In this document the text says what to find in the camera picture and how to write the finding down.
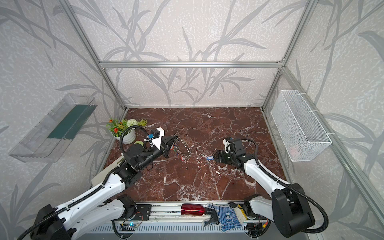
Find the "blue glove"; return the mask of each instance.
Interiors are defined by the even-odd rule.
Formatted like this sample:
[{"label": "blue glove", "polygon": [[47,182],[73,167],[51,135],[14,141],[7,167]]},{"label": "blue glove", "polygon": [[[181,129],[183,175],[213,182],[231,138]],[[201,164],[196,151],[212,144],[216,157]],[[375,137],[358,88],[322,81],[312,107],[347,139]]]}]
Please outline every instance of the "blue glove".
[{"label": "blue glove", "polygon": [[234,228],[242,228],[242,225],[237,219],[235,210],[233,208],[228,206],[213,205],[212,203],[208,203],[207,207],[216,210],[218,220],[221,224],[221,231],[226,232]]}]

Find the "brown marble surface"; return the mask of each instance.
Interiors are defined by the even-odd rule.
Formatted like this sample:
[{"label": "brown marble surface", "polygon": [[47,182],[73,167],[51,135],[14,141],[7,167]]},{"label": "brown marble surface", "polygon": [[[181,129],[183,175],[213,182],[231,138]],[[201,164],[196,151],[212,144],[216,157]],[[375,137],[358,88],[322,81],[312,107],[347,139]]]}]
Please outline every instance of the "brown marble surface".
[{"label": "brown marble surface", "polygon": [[[243,200],[253,194],[270,199],[267,192],[241,170],[226,164],[207,161],[223,139],[251,138],[258,144],[258,158],[277,176],[285,179],[275,147],[260,108],[132,108],[126,119],[147,119],[150,129],[162,127],[165,136],[178,134],[192,151],[192,157],[182,162],[174,152],[168,159],[154,161],[152,170],[143,171],[143,177],[123,193],[133,200]],[[142,140],[140,130],[136,140]],[[247,152],[254,147],[243,142]],[[121,155],[116,140],[106,162],[111,164]]]}]

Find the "white flower pot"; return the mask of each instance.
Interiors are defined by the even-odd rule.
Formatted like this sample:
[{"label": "white flower pot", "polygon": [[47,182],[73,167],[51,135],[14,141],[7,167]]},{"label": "white flower pot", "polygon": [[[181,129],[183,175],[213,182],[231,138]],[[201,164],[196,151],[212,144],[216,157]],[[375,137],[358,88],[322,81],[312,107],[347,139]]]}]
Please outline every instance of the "white flower pot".
[{"label": "white flower pot", "polygon": [[124,144],[130,144],[130,143],[133,143],[135,141],[135,139],[136,139],[135,129],[131,129],[131,131],[129,133],[127,133],[127,135],[124,136],[124,138],[122,139],[122,142]]}]

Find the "white mesh basket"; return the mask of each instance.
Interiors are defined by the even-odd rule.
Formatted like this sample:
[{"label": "white mesh basket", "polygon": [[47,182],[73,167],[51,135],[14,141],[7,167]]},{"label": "white mesh basket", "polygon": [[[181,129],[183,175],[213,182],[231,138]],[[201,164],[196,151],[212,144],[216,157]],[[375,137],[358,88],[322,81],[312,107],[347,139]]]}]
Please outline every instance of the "white mesh basket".
[{"label": "white mesh basket", "polygon": [[271,115],[292,162],[310,161],[332,143],[297,90],[281,90]]}]

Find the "leaf pattern wallpaper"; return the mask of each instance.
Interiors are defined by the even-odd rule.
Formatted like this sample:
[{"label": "leaf pattern wallpaper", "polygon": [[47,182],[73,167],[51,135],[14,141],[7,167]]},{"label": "leaf pattern wallpaper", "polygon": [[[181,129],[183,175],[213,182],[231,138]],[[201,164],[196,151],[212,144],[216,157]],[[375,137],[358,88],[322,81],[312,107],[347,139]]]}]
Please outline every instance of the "leaf pattern wallpaper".
[{"label": "leaf pattern wallpaper", "polygon": [[[70,3],[103,61],[279,61],[307,0]],[[261,106],[277,70],[107,71],[127,106],[169,107]]]},{"label": "leaf pattern wallpaper", "polygon": [[[384,1],[335,0],[316,5],[288,68],[335,130],[374,187],[384,196],[383,105]],[[270,111],[277,145],[285,149]],[[309,162],[281,161],[328,212],[324,239],[384,239],[384,230],[330,148]],[[321,221],[319,212],[316,219]]]},{"label": "leaf pattern wallpaper", "polygon": [[[14,240],[38,209],[88,189],[112,139],[105,124],[123,114],[56,6],[0,1],[0,239]],[[94,96],[97,107],[59,161],[24,163],[8,156],[67,93]]]}]

